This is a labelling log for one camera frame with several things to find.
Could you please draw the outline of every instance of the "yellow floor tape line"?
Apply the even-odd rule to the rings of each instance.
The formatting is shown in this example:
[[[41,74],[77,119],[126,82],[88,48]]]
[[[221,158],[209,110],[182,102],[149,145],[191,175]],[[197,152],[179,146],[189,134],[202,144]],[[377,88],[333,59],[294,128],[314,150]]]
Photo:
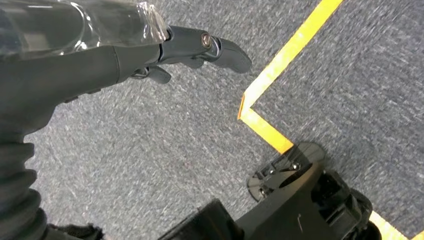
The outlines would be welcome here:
[[[322,0],[305,22],[282,47],[274,59],[259,74],[244,92],[244,108],[248,109],[258,100],[265,90],[286,69],[289,63],[309,43],[331,14],[337,9],[342,0]]]
[[[237,118],[247,124],[280,154],[289,150],[293,146],[293,143],[271,126],[251,107],[308,44],[341,2],[342,0],[322,0],[296,33],[277,53],[274,59],[250,84],[241,98]],[[372,212],[370,220],[380,229],[383,240],[407,239],[376,212]],[[424,240],[424,232],[417,235],[413,240]]]
[[[390,223],[384,220],[384,218],[378,215],[375,211],[371,213],[369,220],[378,227],[383,240],[408,240],[408,238],[396,230],[396,228],[390,225]]]
[[[241,118],[255,133],[265,139],[280,154],[287,152],[293,143],[265,121],[259,114],[248,108],[247,114]]]
[[[416,235],[412,240],[424,240],[424,231]]]

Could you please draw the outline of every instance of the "screw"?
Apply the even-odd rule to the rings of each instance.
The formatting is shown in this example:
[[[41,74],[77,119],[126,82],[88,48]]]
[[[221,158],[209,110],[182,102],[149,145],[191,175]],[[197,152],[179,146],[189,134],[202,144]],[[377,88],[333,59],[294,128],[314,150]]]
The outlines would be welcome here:
[[[211,35],[209,33],[205,32],[201,35],[201,44],[205,48],[211,47]]]
[[[293,165],[291,166],[294,170],[298,170],[301,168],[301,165],[299,163],[293,163]]]

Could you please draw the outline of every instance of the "plastic wrap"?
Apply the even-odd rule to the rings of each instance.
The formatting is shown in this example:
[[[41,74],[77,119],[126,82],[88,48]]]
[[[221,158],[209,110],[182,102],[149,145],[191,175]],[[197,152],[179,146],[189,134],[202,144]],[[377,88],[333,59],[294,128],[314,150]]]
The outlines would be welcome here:
[[[3,59],[66,55],[100,46],[139,47],[167,37],[164,20],[143,1],[0,1]]]

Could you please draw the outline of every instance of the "black robotic finger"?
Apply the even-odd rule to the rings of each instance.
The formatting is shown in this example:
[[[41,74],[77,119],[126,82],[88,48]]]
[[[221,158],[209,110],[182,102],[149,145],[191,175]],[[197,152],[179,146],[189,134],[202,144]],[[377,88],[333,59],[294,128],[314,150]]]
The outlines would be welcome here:
[[[158,65],[182,63],[197,69],[208,61],[237,73],[246,73],[252,67],[249,56],[232,41],[179,26],[170,26],[168,33],[169,39],[160,45]]]
[[[223,39],[213,38],[214,44],[219,49],[218,55],[206,58],[208,62],[221,68],[228,68],[236,73],[246,73],[252,67],[252,61],[249,56],[234,42]]]

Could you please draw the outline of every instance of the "black device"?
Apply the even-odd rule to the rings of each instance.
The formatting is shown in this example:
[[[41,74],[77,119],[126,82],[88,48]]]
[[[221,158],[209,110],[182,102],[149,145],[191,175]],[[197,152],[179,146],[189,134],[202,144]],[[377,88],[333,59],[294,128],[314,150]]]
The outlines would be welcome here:
[[[178,26],[167,27],[159,43],[132,45],[120,37],[119,41],[104,45],[98,41],[96,45],[92,35],[85,38],[90,28],[79,32],[81,26],[91,27],[91,34],[96,32],[90,24],[84,25],[82,17],[88,23],[107,22],[119,36],[134,35],[123,26],[137,29],[147,26],[143,21],[150,20],[143,18],[135,23],[131,19],[140,16],[134,11],[134,16],[128,15],[130,20],[118,23],[107,14],[88,20],[90,12],[86,14],[75,4],[63,0],[5,0],[0,4],[0,240],[103,237],[101,229],[91,225],[48,225],[40,208],[41,196],[30,189],[37,173],[26,169],[25,161],[34,155],[34,145],[24,143],[24,137],[45,127],[57,105],[128,78],[148,77],[167,83],[171,75],[159,67],[162,64],[199,68],[207,61],[238,73],[251,67],[251,60],[235,43],[203,30]],[[123,2],[101,4],[111,12],[128,10]],[[39,33],[43,39],[36,38]],[[75,34],[80,33],[84,34],[77,42],[78,49],[68,48]],[[108,34],[99,31],[95,36],[103,41]],[[39,49],[40,41],[50,48]],[[249,191],[259,204],[240,219],[234,221],[219,200],[214,200],[161,239],[379,239],[378,229],[368,221],[370,201],[350,189],[337,173],[326,171],[324,158],[318,145],[301,143],[249,179]]]

